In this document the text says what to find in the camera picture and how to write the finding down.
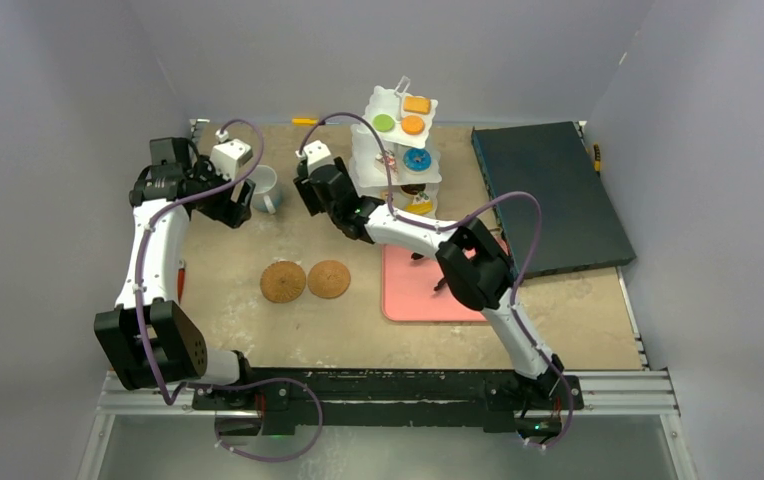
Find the white small cup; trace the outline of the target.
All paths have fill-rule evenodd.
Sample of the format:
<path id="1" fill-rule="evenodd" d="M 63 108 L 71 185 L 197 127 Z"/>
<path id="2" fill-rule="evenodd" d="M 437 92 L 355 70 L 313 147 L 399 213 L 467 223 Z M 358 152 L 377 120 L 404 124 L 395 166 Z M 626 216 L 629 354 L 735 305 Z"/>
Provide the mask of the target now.
<path id="1" fill-rule="evenodd" d="M 259 165 L 248 179 L 255 184 L 251 207 L 259 212 L 275 214 L 283 202 L 277 172 L 270 166 Z"/>

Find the white triangular fruit cake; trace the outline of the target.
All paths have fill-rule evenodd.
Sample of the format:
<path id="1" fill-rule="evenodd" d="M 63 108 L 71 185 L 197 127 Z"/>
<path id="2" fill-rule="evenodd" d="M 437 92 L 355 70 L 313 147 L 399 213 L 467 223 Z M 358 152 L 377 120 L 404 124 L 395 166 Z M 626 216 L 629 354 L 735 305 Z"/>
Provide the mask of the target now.
<path id="1" fill-rule="evenodd" d="M 384 153 L 377 153 L 374 157 L 373 165 L 386 178 L 390 177 L 392 180 L 397 178 L 397 159 L 391 151 L 386 150 Z"/>

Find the white three-tier cake stand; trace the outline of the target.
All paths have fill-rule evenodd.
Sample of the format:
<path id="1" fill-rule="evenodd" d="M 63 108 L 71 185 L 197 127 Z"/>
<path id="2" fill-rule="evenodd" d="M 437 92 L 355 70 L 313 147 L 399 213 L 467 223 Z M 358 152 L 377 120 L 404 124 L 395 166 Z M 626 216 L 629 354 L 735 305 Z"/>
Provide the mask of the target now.
<path id="1" fill-rule="evenodd" d="M 432 110 L 428 115 L 403 111 L 402 103 L 406 96 L 425 97 L 411 93 L 409 86 L 410 79 L 403 76 L 393 88 L 385 88 L 379 85 L 374 87 L 363 113 L 365 122 L 351 126 L 352 155 L 348 162 L 349 175 L 360 195 L 373 196 L 382 200 L 391 199 L 393 205 L 402 210 L 411 202 L 412 197 L 403 195 L 400 186 L 425 184 L 424 192 L 432 198 L 434 209 L 422 216 L 434 217 L 438 205 L 440 184 L 442 182 L 440 169 L 441 154 L 433 145 L 431 136 L 434 117 L 437 114 L 438 101 L 426 97 L 432 101 Z M 396 120 L 396 126 L 393 130 L 378 132 L 373 128 L 371 124 L 372 119 L 380 113 L 389 114 Z M 400 123 L 402 118 L 407 115 L 418 115 L 423 118 L 426 128 L 421 135 L 412 136 L 402 131 Z M 405 151 L 409 148 L 426 149 L 430 152 L 433 164 L 428 172 L 418 175 L 408 172 L 404 168 L 402 158 Z M 398 175 L 394 180 L 390 177 L 386 178 L 373 165 L 375 155 L 377 153 L 384 153 L 386 150 L 391 151 L 397 159 Z"/>

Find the chocolate sprinkle donut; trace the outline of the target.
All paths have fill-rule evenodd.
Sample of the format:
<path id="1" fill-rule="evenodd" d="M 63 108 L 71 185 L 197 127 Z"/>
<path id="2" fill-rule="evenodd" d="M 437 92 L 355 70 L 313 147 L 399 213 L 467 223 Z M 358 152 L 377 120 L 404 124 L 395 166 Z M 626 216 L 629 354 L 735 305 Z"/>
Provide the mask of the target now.
<path id="1" fill-rule="evenodd" d="M 425 184 L 407 184 L 407 185 L 401 185 L 400 190 L 403 195 L 414 197 L 416 195 L 421 194 L 425 191 L 426 185 Z"/>

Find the green round macaron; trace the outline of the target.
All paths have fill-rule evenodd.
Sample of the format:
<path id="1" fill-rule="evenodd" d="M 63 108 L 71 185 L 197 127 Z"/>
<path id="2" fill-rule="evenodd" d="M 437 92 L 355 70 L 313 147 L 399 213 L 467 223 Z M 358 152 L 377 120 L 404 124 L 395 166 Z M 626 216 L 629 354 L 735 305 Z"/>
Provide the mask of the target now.
<path id="1" fill-rule="evenodd" d="M 396 120 L 389 114 L 380 113 L 373 117 L 371 124 L 378 132 L 389 132 L 396 126 Z"/>

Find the round waffle coaster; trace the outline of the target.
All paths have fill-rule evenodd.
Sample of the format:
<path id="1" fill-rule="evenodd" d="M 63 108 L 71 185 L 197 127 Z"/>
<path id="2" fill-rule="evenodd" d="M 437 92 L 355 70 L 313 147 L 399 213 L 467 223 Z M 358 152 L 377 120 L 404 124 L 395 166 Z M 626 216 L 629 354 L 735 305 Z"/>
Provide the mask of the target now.
<path id="1" fill-rule="evenodd" d="M 306 274 L 295 262 L 278 261 L 264 269 L 260 278 L 260 290 L 272 303 L 288 303 L 296 300 L 305 290 Z"/>
<path id="2" fill-rule="evenodd" d="M 308 288 L 312 294 L 334 299 L 347 291 L 351 282 L 349 269 L 336 260 L 323 260 L 315 264 L 308 274 Z"/>

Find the blue frosted donut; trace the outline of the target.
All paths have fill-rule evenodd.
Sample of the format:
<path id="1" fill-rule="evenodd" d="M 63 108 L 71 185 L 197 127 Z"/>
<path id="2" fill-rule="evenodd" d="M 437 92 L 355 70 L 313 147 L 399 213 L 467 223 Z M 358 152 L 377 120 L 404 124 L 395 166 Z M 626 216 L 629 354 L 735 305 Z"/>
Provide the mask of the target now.
<path id="1" fill-rule="evenodd" d="M 409 148 L 403 154 L 402 162 L 408 172 L 422 175 L 432 167 L 433 159 L 426 149 Z"/>

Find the yellow triangular sprinkle cake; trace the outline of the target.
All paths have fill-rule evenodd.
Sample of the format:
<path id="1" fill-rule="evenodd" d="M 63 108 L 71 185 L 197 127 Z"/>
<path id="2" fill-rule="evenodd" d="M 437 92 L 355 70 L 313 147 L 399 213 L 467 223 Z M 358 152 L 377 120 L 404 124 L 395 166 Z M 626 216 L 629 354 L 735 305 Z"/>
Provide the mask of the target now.
<path id="1" fill-rule="evenodd" d="M 404 208 L 405 211 L 415 215 L 426 215 L 434 209 L 432 198 L 425 192 L 415 194 L 411 202 Z"/>

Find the orange round cookie bottom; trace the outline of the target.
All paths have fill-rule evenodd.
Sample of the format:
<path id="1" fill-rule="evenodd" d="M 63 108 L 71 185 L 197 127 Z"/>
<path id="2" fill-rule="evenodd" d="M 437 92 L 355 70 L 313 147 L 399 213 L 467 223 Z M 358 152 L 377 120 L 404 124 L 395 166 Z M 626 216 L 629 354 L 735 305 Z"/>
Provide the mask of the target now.
<path id="1" fill-rule="evenodd" d="M 405 134 L 418 136 L 424 132 L 426 124 L 421 116 L 407 115 L 402 118 L 400 128 Z"/>

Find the orange rectangular biscuit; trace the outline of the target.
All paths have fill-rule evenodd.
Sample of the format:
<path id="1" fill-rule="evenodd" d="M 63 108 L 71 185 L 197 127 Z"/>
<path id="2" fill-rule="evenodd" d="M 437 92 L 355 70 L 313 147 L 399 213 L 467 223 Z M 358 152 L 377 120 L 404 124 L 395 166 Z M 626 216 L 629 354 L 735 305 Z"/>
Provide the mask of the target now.
<path id="1" fill-rule="evenodd" d="M 426 97 L 408 95 L 403 100 L 402 110 L 413 114 L 428 115 L 432 110 L 432 101 Z"/>

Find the pink serving tray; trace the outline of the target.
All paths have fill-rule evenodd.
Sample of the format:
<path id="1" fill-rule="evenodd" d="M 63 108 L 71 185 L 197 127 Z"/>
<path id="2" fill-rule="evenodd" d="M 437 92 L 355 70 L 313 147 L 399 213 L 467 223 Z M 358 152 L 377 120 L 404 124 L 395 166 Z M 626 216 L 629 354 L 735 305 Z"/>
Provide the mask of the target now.
<path id="1" fill-rule="evenodd" d="M 411 252 L 385 245 L 381 310 L 399 323 L 486 323 L 478 312 L 460 304 L 447 287 L 435 290 L 442 272 L 433 259 L 413 260 Z"/>

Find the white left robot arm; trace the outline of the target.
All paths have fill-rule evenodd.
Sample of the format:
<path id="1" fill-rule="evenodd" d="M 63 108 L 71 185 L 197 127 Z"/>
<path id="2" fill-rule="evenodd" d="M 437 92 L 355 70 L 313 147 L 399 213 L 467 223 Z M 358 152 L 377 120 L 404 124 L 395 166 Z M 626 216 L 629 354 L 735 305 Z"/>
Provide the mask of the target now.
<path id="1" fill-rule="evenodd" d="M 255 399 L 256 382 L 243 355 L 207 346 L 180 306 L 182 250 L 193 212 L 237 228 L 251 217 L 255 184 L 235 184 L 251 146 L 225 140 L 201 155 L 181 137 L 154 139 L 151 163 L 129 193 L 135 236 L 128 272 L 110 311 L 96 315 L 94 332 L 128 390 L 160 383 L 217 385 L 230 408 Z"/>

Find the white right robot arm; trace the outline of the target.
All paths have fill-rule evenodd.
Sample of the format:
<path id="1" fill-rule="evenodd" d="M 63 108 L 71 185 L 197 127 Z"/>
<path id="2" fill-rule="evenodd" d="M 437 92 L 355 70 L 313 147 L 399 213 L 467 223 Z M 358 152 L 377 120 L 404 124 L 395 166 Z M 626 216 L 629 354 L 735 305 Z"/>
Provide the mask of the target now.
<path id="1" fill-rule="evenodd" d="M 348 238 L 394 245 L 436 260 L 464 307 L 480 313 L 504 346 L 522 399 L 542 407 L 572 388 L 557 355 L 540 339 L 517 300 L 521 279 L 510 256 L 477 215 L 458 222 L 425 219 L 360 196 L 339 157 L 300 157 L 294 184 L 312 215 L 325 213 Z"/>

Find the black fork on tray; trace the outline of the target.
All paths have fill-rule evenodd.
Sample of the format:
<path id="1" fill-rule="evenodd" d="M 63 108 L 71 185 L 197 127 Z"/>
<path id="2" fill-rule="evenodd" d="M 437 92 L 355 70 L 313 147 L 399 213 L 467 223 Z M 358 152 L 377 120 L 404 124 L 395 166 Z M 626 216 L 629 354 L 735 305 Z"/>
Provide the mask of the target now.
<path id="1" fill-rule="evenodd" d="M 436 283 L 436 285 L 433 287 L 433 290 L 434 290 L 435 292 L 438 292 L 438 291 L 440 291 L 442 288 L 444 288 L 444 287 L 446 286 L 446 284 L 447 284 L 447 281 L 446 281 L 446 279 L 445 279 L 445 278 L 442 278 L 441 280 L 439 280 L 439 281 Z"/>

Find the yellow black tool right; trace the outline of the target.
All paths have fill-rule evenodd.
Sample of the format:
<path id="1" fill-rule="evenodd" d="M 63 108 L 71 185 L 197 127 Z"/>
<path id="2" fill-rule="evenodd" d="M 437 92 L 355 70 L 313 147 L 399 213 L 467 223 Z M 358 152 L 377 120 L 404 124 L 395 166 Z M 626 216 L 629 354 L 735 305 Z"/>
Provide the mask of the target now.
<path id="1" fill-rule="evenodd" d="M 601 169 L 602 169 L 602 153 L 601 153 L 600 146 L 597 143 L 594 143 L 592 145 L 592 153 L 593 153 L 594 170 L 597 173 L 597 175 L 600 175 Z"/>

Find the red handled adjustable wrench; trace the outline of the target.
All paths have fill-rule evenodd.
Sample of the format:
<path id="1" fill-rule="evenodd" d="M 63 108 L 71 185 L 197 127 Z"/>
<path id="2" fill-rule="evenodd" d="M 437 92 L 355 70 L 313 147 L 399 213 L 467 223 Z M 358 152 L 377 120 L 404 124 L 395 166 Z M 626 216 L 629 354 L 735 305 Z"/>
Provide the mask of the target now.
<path id="1" fill-rule="evenodd" d="M 177 276 L 176 276 L 176 292 L 177 292 L 177 301 L 181 302 L 184 294 L 184 288 L 185 288 L 185 279 L 186 279 L 186 262 L 184 260 L 180 260 L 177 268 Z"/>

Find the yellow handled screwdriver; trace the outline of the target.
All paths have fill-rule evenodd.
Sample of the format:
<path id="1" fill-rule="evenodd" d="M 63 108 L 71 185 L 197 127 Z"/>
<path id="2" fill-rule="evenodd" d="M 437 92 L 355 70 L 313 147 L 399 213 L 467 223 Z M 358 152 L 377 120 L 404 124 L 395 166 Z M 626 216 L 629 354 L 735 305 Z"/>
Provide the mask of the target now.
<path id="1" fill-rule="evenodd" d="M 314 126 L 318 123 L 317 118 L 294 117 L 291 123 L 297 126 Z"/>

